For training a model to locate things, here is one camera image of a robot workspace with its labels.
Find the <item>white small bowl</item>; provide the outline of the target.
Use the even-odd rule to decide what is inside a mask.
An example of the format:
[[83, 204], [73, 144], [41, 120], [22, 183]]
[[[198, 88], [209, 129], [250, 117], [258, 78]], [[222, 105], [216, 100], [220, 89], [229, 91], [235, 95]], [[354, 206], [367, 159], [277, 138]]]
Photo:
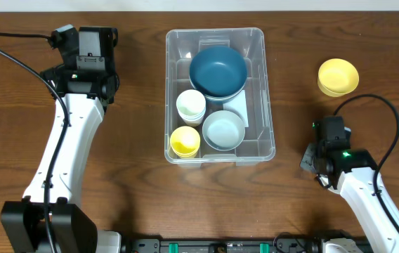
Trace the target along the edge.
[[318, 174], [315, 178], [323, 189], [328, 190], [337, 195], [340, 194], [339, 190], [334, 188], [334, 186], [331, 184], [327, 176]]

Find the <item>light blue cup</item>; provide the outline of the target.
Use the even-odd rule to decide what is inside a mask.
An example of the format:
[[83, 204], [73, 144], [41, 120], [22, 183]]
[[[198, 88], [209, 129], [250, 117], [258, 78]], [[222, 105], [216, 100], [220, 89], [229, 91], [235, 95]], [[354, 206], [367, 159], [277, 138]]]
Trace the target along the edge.
[[205, 110], [203, 110], [202, 112], [197, 113], [195, 115], [187, 115], [187, 114], [184, 114], [184, 113], [182, 113], [180, 111], [178, 111], [178, 114], [181, 116], [182, 119], [187, 120], [189, 122], [193, 122], [193, 121], [202, 120], [204, 118], [204, 115], [205, 115]]

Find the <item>yellow small bowl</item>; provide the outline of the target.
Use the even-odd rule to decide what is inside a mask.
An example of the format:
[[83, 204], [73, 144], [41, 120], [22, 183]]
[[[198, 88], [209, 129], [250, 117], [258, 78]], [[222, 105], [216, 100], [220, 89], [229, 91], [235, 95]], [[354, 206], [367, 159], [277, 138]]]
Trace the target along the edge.
[[359, 74], [347, 60], [326, 60], [318, 70], [318, 87], [327, 96], [340, 97], [353, 92], [359, 84]]

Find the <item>grey small bowl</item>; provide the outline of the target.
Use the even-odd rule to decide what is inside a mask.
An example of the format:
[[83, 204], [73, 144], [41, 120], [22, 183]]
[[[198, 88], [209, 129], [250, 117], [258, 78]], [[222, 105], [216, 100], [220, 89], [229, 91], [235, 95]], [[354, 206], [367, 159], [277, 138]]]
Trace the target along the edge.
[[219, 110], [211, 113], [202, 125], [206, 143], [218, 151], [229, 151], [241, 144], [246, 129], [242, 119], [234, 112]]

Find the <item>cream white cup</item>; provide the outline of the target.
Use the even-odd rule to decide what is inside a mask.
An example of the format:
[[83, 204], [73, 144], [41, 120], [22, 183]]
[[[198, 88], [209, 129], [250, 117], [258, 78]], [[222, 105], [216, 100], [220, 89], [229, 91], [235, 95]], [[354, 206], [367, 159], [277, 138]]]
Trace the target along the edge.
[[195, 115], [205, 110], [206, 102], [200, 93], [194, 89], [182, 92], [176, 99], [176, 109], [187, 115]]

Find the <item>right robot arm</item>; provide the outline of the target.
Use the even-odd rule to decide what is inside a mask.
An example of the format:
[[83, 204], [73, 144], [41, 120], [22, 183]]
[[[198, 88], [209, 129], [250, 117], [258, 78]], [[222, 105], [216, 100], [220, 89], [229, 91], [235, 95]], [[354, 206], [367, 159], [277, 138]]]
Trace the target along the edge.
[[399, 209], [367, 150], [322, 152], [311, 143], [300, 166], [348, 203], [374, 252], [399, 252]]

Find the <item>pink cup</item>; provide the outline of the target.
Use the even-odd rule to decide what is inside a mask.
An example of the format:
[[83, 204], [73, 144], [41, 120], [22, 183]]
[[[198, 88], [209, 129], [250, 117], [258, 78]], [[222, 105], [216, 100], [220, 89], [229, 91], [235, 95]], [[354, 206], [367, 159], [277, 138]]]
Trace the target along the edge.
[[200, 117], [200, 118], [197, 118], [197, 119], [183, 119], [183, 121], [184, 121], [188, 126], [190, 126], [190, 127], [195, 127], [195, 126], [199, 126], [199, 125], [202, 123], [203, 118]]

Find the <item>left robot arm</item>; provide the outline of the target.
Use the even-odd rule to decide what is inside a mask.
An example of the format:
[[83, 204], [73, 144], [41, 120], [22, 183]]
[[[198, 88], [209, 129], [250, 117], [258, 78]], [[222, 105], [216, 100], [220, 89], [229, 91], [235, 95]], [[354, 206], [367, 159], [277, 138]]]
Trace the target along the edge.
[[102, 231], [81, 210], [86, 161], [120, 80], [113, 27], [66, 25], [49, 44], [62, 64], [39, 73], [55, 100], [55, 117], [34, 178], [19, 201], [4, 202], [1, 224], [14, 252], [120, 252], [122, 237]]

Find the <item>yellow cup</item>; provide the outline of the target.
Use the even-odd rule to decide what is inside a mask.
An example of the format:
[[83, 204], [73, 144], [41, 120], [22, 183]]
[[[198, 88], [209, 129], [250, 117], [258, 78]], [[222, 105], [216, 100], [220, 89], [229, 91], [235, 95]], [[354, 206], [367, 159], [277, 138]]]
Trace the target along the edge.
[[179, 152], [178, 150], [173, 150], [173, 151], [174, 151], [174, 153], [175, 153], [178, 157], [180, 157], [181, 159], [195, 158], [195, 157], [197, 156], [197, 153], [198, 153], [198, 149], [192, 150], [192, 151], [189, 152], [189, 153], [182, 153], [182, 152]]
[[200, 148], [201, 138], [198, 131], [191, 126], [182, 126], [175, 129], [170, 136], [172, 150], [189, 153]]

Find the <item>dark blue bowl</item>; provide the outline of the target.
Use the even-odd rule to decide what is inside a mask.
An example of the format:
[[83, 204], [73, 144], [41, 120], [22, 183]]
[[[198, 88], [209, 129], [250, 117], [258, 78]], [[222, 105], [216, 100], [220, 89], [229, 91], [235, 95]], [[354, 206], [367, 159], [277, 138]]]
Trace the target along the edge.
[[212, 100], [226, 100], [239, 93], [247, 74], [244, 58], [227, 46], [212, 46], [200, 51], [189, 67], [192, 87]]
[[227, 95], [227, 96], [212, 96], [212, 95], [207, 95], [207, 94], [201, 92], [199, 90], [199, 88], [196, 87], [194, 84], [191, 84], [191, 86], [192, 86], [192, 88], [194, 90], [199, 92], [199, 94], [203, 97], [203, 100], [205, 102], [209, 101], [209, 102], [212, 102], [212, 103], [227, 103], [227, 102], [230, 102], [232, 99], [236, 98], [241, 91], [244, 90], [244, 86], [242, 86], [240, 89], [238, 89], [236, 92], [234, 92], [234, 93], [232, 93], [230, 95]]

